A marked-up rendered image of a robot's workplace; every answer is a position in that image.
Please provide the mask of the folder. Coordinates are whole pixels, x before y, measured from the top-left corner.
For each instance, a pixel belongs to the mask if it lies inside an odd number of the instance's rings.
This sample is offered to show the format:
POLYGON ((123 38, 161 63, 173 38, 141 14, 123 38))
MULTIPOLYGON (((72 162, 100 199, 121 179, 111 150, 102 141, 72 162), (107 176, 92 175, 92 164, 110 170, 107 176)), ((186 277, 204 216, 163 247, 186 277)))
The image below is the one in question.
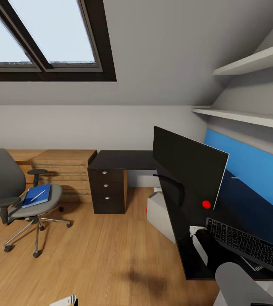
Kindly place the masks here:
POLYGON ((28 189, 22 208, 34 206, 48 201, 50 184, 44 184, 28 189))

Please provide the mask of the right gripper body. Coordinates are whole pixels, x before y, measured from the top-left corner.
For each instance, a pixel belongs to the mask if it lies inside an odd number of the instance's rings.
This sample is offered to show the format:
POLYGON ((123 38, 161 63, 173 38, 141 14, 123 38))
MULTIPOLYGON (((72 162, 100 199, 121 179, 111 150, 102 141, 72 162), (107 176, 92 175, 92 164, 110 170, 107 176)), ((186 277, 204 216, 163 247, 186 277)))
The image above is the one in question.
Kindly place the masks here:
POLYGON ((193 250, 193 251, 197 251, 196 248, 193 245, 192 239, 193 237, 186 237, 183 236, 180 239, 182 239, 182 248, 183 249, 188 249, 188 250, 193 250))

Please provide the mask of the mouse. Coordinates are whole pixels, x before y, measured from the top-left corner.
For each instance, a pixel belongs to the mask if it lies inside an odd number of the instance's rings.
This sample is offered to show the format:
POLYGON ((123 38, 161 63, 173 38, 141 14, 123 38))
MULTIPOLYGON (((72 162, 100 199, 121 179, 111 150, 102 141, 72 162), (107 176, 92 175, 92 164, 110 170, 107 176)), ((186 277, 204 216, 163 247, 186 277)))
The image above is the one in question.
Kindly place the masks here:
POLYGON ((183 249, 183 248, 182 248, 182 250, 187 255, 191 255, 193 253, 193 250, 188 250, 188 249, 183 249))

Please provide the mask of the swivel chair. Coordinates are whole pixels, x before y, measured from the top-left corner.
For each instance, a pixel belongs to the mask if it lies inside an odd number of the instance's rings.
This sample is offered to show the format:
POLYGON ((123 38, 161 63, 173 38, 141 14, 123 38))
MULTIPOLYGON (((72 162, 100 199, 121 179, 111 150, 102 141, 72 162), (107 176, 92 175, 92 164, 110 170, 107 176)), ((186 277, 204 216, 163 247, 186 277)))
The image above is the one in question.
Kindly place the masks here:
MULTIPOLYGON (((27 174, 34 175, 33 183, 34 187, 37 187, 39 174, 47 172, 48 171, 45 169, 35 168, 28 171, 27 174)), ((26 178, 24 172, 20 169, 11 154, 7 150, 0 148, 0 217, 2 223, 4 226, 9 226, 15 220, 26 220, 30 222, 33 219, 28 226, 4 243, 4 251, 9 252, 12 249, 12 245, 8 244, 34 224, 37 224, 35 253, 33 254, 33 256, 37 258, 37 256, 40 255, 40 251, 38 250, 39 229, 40 231, 44 230, 43 221, 67 223, 68 228, 72 226, 72 224, 70 221, 45 218, 58 207, 60 212, 64 209, 64 207, 60 207, 60 205, 54 207, 62 196, 63 189, 60 185, 50 184, 48 201, 22 208, 27 193, 21 197, 19 196, 24 193, 25 189, 26 178)))

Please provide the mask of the monitor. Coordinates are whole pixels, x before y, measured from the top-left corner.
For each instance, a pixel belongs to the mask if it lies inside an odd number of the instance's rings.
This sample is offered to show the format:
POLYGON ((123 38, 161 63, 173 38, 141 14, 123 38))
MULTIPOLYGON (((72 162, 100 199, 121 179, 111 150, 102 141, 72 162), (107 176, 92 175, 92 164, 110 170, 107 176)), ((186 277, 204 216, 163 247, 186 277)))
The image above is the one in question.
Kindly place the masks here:
POLYGON ((183 185, 205 209, 213 210, 228 162, 229 153, 154 126, 152 157, 179 183, 163 175, 153 174, 183 185))

